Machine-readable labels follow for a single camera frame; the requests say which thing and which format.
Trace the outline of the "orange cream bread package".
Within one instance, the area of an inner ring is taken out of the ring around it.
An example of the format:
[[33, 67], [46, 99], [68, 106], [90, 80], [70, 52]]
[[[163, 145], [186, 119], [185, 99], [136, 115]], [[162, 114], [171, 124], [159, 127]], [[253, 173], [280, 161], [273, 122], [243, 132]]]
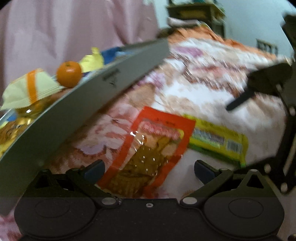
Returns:
[[11, 82], [3, 92], [1, 110], [19, 109], [51, 96], [64, 87], [41, 68]]

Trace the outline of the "red tofu snack packet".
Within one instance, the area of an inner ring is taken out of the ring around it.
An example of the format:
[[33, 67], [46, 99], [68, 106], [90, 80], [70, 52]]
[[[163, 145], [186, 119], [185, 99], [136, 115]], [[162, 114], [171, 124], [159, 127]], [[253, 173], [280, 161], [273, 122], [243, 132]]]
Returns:
[[126, 198], [156, 198], [187, 149], [194, 127], [194, 120], [144, 107], [99, 187]]

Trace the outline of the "floral bed sheet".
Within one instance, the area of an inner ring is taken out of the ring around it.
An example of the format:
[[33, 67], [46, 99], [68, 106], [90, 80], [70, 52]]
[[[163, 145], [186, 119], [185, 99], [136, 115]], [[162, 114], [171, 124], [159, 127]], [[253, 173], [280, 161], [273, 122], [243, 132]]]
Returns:
[[[45, 167], [61, 174], [100, 159], [107, 170], [146, 106], [179, 116], [188, 114], [246, 135], [247, 165], [276, 154], [286, 121], [280, 98], [256, 93], [233, 111], [227, 111], [225, 106], [243, 92], [250, 72], [278, 63], [278, 59], [193, 38], [169, 44], [169, 51], [158, 67], [100, 108], [69, 136]], [[200, 186], [201, 182], [193, 176], [193, 164], [203, 155], [187, 146], [158, 188], [156, 198], [182, 198]]]

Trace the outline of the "dark wooden side table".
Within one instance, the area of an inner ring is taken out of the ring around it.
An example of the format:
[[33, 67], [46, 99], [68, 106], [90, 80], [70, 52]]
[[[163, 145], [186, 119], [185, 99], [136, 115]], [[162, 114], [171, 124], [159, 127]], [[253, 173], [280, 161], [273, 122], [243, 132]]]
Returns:
[[169, 1], [166, 6], [168, 15], [182, 21], [198, 20], [206, 23], [215, 33], [226, 37], [225, 13], [215, 3], [174, 4]]

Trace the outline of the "pink satin curtain cloth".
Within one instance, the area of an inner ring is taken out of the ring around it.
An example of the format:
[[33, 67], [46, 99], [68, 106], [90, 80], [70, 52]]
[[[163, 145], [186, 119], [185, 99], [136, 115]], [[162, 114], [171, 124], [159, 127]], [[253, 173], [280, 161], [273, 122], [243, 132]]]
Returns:
[[91, 48], [154, 39], [152, 1], [1, 1], [1, 90], [42, 68], [50, 75]]

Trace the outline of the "gold foil snack packet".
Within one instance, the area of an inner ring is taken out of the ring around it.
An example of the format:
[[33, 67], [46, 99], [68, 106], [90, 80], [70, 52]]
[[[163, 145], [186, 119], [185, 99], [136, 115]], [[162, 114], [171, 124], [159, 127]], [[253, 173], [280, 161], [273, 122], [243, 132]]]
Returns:
[[40, 100], [31, 106], [16, 109], [16, 119], [7, 121], [6, 124], [1, 127], [1, 157], [16, 138], [33, 123], [46, 107], [47, 104]]

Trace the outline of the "grey cardboard box tray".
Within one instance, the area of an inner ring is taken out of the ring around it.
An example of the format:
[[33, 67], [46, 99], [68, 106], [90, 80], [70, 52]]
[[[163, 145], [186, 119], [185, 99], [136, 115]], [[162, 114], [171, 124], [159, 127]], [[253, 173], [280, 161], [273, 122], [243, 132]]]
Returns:
[[1, 157], [1, 215], [10, 213], [39, 170], [69, 136], [170, 53], [165, 38], [121, 50], [125, 56], [89, 73], [38, 116]]

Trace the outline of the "yellow biscuit packet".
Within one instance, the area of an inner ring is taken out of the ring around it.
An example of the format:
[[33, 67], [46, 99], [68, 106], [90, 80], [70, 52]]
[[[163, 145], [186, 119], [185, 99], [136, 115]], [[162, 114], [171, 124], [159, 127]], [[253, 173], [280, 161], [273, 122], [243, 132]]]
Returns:
[[246, 135], [188, 114], [184, 114], [183, 117], [195, 121], [188, 145], [190, 149], [233, 164], [238, 168], [246, 166], [248, 150]]

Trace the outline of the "orange cloth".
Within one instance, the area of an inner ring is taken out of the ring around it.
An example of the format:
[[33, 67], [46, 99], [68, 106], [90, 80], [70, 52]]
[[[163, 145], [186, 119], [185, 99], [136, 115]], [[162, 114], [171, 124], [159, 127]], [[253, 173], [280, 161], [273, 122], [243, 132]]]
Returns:
[[214, 42], [224, 44], [229, 47], [233, 47], [236, 49], [240, 49], [242, 51], [252, 52], [269, 59], [276, 59], [275, 54], [270, 54], [259, 50], [254, 47], [249, 47], [241, 44], [240, 42], [234, 41], [232, 39], [223, 39], [220, 35], [217, 35], [214, 31], [212, 31], [208, 27], [193, 27], [193, 28], [177, 28], [173, 31], [171, 35], [168, 36], [168, 42], [171, 44], [179, 43], [189, 38], [193, 39], [202, 39], [202, 40], [213, 40]]

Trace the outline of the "small orange mandarin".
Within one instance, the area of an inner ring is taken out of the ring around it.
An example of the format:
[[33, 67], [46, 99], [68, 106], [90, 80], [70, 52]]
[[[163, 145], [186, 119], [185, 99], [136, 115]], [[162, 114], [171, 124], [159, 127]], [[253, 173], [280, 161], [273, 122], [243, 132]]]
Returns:
[[83, 74], [80, 64], [74, 61], [66, 61], [62, 63], [56, 72], [57, 82], [66, 88], [75, 87], [82, 76]]

